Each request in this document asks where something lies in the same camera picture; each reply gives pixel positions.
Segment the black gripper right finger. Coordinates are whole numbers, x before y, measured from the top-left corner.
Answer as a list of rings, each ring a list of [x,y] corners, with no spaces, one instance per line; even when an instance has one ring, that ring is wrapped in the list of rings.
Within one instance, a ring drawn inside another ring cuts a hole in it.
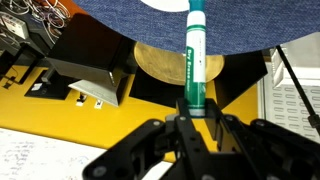
[[[211,134],[216,134],[218,131],[229,132],[226,127],[224,114],[213,99],[206,99],[205,110],[205,123]]]

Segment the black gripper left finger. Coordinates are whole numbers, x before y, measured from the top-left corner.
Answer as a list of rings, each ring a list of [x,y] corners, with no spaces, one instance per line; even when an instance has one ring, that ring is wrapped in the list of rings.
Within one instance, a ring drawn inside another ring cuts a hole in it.
[[[178,131],[182,133],[191,133],[194,130],[194,126],[187,101],[184,98],[179,98],[176,101],[176,111],[178,116],[175,118],[175,126]]]

